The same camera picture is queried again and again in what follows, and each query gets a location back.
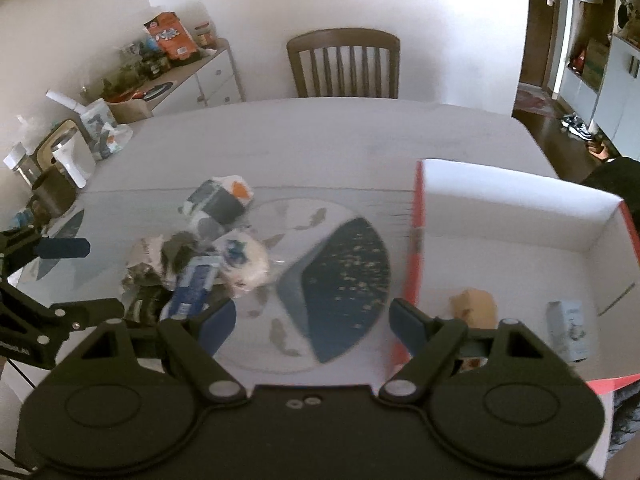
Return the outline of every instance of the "orange bag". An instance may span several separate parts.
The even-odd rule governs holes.
[[[162,12],[150,22],[145,23],[145,27],[172,64],[185,65],[202,57],[197,45],[182,26],[175,12]]]

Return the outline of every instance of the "red doormat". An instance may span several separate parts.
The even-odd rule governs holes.
[[[564,115],[560,105],[542,88],[524,83],[518,83],[518,93],[513,109],[553,119],[559,119]]]

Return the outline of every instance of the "black wire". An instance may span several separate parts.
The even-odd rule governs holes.
[[[27,381],[27,382],[29,383],[29,385],[31,386],[31,388],[34,388],[34,389],[35,389],[36,385],[35,385],[35,384],[33,384],[33,383],[31,382],[30,378],[28,378],[28,377],[24,374],[24,372],[23,372],[22,370],[20,370],[20,368],[18,368],[18,367],[15,365],[15,363],[14,363],[13,361],[11,361],[11,359],[7,359],[7,362],[8,362],[12,367],[14,367],[14,368],[15,368],[15,371],[16,371],[16,372],[18,372],[18,373],[22,376],[22,378],[23,378],[25,381]]]
[[[31,468],[25,466],[22,462],[12,457],[10,454],[5,453],[4,451],[2,451],[2,449],[0,449],[0,455],[4,456],[9,462],[12,462],[16,467],[24,469],[25,471],[31,471]]]
[[[0,468],[0,475],[8,476],[9,478],[19,478],[20,480],[28,479],[30,475],[23,473],[17,473],[15,471],[8,471],[7,469]]]

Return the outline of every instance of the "screw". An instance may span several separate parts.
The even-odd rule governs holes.
[[[240,384],[233,381],[216,381],[209,386],[209,393],[214,397],[227,399],[240,393]]]
[[[319,406],[320,404],[322,404],[322,399],[320,397],[307,397],[305,399],[305,404],[307,406]]]
[[[396,379],[395,381],[389,381],[385,384],[385,391],[392,397],[409,397],[413,395],[417,389],[418,386],[404,379]]]
[[[301,410],[305,407],[305,403],[299,399],[289,399],[286,403],[287,408],[291,408],[292,410]]]

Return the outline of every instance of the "dark floor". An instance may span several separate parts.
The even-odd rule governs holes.
[[[562,180],[580,182],[600,164],[589,154],[583,140],[561,130],[559,119],[522,110],[514,110],[512,117],[529,130]]]

